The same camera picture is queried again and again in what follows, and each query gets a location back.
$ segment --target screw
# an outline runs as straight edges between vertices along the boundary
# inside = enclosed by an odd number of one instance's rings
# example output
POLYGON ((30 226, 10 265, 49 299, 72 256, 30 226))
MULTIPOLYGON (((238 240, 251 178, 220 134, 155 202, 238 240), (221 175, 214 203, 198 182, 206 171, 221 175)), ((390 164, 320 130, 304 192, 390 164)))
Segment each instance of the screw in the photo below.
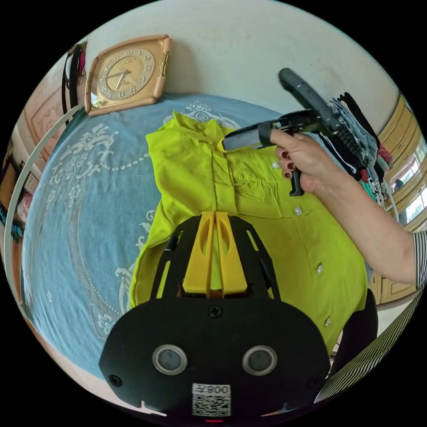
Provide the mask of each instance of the screw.
POLYGON ((121 387, 123 385, 122 380, 117 376, 117 375, 110 375, 108 377, 108 379, 110 380, 110 382, 115 386, 115 387, 121 387))
POLYGON ((209 308, 208 314, 212 318, 218 318, 222 314, 222 308, 218 306, 212 306, 211 308, 209 308))

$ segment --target bed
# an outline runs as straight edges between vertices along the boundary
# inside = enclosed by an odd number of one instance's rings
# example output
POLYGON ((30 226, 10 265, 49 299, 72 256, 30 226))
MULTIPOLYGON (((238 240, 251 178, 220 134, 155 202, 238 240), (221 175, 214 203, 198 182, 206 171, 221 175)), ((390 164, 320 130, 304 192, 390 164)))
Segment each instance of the bed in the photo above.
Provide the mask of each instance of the bed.
POLYGON ((22 307, 49 344, 97 377, 105 339, 129 310, 134 263, 160 201, 145 136, 173 111, 232 129, 280 115, 203 95, 164 96, 92 118, 81 110, 52 152, 28 214, 22 307))

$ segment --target black and white striped shirt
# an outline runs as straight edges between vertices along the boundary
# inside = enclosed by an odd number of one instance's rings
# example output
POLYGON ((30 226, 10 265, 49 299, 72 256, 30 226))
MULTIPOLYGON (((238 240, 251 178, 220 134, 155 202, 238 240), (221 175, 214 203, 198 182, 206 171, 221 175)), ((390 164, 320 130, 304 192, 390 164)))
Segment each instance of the black and white striped shirt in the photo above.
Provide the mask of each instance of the black and white striped shirt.
POLYGON ((413 233, 415 245, 416 287, 418 295, 394 322, 358 356, 346 364, 334 376, 327 379, 316 397, 315 403, 327 399, 352 386, 375 368, 393 347, 410 321, 427 283, 427 231, 413 233))

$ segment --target clock hands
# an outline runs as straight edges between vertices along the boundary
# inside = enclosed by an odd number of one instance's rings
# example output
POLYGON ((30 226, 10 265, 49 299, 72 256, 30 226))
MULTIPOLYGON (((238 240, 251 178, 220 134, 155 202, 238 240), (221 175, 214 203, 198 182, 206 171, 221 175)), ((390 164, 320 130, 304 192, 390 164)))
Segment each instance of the clock hands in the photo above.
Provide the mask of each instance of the clock hands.
MULTIPOLYGON (((132 74, 132 71, 129 71, 129 70, 125 70, 125 71, 122 71, 122 73, 125 73, 125 74, 132 74)), ((129 76, 129 79, 130 80, 132 80, 133 81, 133 83, 135 84, 135 85, 137 85, 138 83, 131 77, 131 76, 129 76)))
POLYGON ((111 74, 111 76, 107 76, 107 79, 111 79, 111 77, 121 76, 122 74, 123 74, 123 72, 121 72, 121 73, 116 73, 116 74, 111 74))
POLYGON ((117 89, 119 89, 119 87, 120 87, 120 85, 121 85, 121 83, 122 83, 123 78, 125 77, 125 75, 126 75, 125 73, 122 73, 122 74, 121 74, 120 79, 119 79, 119 81, 117 82, 116 90, 117 90, 117 89))

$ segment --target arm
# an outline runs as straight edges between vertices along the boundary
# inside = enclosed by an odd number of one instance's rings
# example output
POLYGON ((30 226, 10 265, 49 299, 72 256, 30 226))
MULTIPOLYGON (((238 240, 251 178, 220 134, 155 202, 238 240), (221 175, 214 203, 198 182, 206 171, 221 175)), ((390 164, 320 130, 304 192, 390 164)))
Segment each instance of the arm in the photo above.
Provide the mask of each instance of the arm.
POLYGON ((384 212, 351 176, 338 168, 325 174, 316 197, 349 235, 368 264, 390 280, 415 284, 412 233, 384 212))

